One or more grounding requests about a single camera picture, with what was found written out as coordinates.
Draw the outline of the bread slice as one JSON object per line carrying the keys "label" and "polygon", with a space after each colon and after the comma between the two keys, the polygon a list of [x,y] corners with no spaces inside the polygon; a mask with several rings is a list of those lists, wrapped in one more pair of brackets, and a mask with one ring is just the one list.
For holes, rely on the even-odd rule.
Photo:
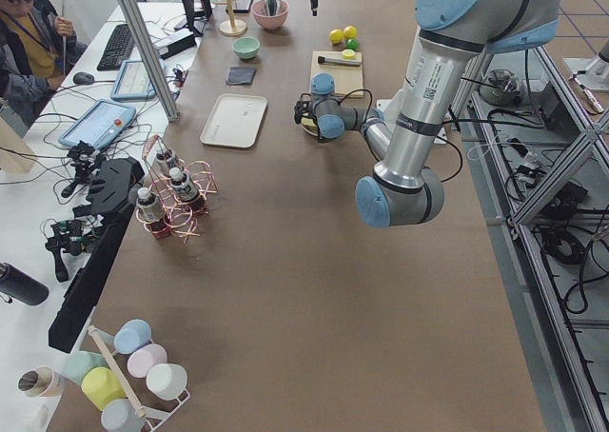
{"label": "bread slice", "polygon": [[311,119],[303,118],[301,122],[301,127],[305,132],[312,136],[318,135],[318,128]]}

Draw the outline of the white plate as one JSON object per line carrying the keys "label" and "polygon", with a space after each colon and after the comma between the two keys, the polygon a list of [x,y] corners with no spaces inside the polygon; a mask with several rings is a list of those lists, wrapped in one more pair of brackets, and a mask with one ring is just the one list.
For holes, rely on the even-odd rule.
{"label": "white plate", "polygon": [[324,143],[324,142],[329,142],[330,141],[329,138],[323,136],[319,132],[319,129],[318,129],[317,125],[315,123],[313,123],[309,119],[304,119],[301,122],[301,127],[302,127],[302,129],[304,130],[305,133],[307,133],[308,135],[314,137],[318,143]]}

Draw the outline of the cream serving tray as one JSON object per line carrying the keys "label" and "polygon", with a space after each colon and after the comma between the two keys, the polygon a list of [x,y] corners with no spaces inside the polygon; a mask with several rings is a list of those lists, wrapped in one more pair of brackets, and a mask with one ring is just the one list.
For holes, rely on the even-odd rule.
{"label": "cream serving tray", "polygon": [[263,96],[221,94],[200,135],[203,145],[248,149],[253,147],[267,107]]}

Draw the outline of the steel ice scoop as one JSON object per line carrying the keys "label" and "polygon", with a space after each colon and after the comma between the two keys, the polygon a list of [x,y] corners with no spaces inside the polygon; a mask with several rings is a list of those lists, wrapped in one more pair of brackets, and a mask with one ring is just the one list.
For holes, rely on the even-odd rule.
{"label": "steel ice scoop", "polygon": [[272,17],[276,16],[280,8],[278,0],[265,0],[265,15]]}

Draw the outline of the upper yellow lemon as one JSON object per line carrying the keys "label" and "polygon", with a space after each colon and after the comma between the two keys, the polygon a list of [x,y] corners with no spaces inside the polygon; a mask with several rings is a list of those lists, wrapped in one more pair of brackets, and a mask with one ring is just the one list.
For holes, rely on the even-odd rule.
{"label": "upper yellow lemon", "polygon": [[342,29],[333,29],[329,32],[328,39],[332,45],[339,45],[344,41],[344,31]]}

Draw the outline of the grey folded cloth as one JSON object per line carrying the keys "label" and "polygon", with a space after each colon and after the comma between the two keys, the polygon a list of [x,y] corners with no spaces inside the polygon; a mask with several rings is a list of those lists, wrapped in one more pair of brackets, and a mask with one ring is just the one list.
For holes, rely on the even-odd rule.
{"label": "grey folded cloth", "polygon": [[226,82],[231,86],[249,86],[254,81],[256,71],[251,67],[231,67]]}

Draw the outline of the green bowl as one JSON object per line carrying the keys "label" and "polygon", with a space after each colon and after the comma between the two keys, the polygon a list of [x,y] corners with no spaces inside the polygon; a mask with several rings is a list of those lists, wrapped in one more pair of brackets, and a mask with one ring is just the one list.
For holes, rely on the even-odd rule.
{"label": "green bowl", "polygon": [[232,43],[233,51],[242,60],[255,58],[260,46],[260,42],[254,37],[240,37]]}

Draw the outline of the lower right bottle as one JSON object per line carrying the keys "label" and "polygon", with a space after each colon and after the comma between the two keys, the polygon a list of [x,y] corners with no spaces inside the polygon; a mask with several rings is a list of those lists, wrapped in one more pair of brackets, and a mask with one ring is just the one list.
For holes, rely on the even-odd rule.
{"label": "lower right bottle", "polygon": [[163,209],[158,197],[149,188],[140,187],[137,190],[136,203],[146,222],[154,223],[163,218]]}

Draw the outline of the black keyboard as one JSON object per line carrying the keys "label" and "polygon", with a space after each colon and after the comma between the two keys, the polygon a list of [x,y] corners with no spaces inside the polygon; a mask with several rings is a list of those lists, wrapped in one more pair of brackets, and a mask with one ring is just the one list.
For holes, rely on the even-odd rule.
{"label": "black keyboard", "polygon": [[133,48],[134,38],[127,24],[117,25],[105,46],[97,65],[98,71],[118,70],[122,63],[129,59]]}

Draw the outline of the person at desk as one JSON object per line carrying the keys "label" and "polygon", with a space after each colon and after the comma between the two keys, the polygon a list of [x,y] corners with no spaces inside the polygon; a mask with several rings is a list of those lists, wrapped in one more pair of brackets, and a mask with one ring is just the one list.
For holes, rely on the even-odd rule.
{"label": "person at desk", "polygon": [[1,0],[1,98],[26,126],[86,49],[50,0]]}

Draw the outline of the pink cup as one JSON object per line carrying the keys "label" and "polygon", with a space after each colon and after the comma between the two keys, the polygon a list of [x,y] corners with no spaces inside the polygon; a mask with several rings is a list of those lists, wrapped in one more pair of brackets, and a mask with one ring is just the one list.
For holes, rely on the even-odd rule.
{"label": "pink cup", "polygon": [[153,366],[167,362],[167,351],[157,343],[147,344],[129,357],[127,362],[128,373],[138,379],[145,378]]}

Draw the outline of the black water bottle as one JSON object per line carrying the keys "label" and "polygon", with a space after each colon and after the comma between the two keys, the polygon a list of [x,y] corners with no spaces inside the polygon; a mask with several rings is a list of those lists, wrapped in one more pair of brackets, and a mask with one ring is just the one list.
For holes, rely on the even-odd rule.
{"label": "black water bottle", "polygon": [[49,296],[49,289],[17,267],[1,264],[1,292],[17,301],[36,306]]}

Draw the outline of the yellow cup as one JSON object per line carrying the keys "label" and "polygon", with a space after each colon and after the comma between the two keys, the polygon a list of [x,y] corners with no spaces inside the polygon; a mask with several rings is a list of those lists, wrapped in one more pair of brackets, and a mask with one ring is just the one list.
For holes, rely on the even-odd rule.
{"label": "yellow cup", "polygon": [[90,370],[81,382],[81,390],[100,411],[110,402],[127,397],[114,373],[104,366]]}

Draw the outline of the green cup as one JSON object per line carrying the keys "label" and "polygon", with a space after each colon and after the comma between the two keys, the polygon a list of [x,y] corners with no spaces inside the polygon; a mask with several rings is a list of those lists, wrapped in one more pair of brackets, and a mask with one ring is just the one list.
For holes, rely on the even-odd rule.
{"label": "green cup", "polygon": [[68,355],[62,374],[68,380],[80,386],[92,369],[107,366],[108,364],[101,354],[79,350]]}

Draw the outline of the aluminium frame post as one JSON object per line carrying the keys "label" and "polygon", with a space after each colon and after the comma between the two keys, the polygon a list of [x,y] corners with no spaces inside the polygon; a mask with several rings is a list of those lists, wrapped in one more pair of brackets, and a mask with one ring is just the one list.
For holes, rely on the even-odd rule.
{"label": "aluminium frame post", "polygon": [[137,0],[117,1],[167,119],[170,122],[176,121],[179,117],[179,111],[169,89],[165,72],[162,69],[160,56],[149,38],[146,22],[142,17],[138,2]]}

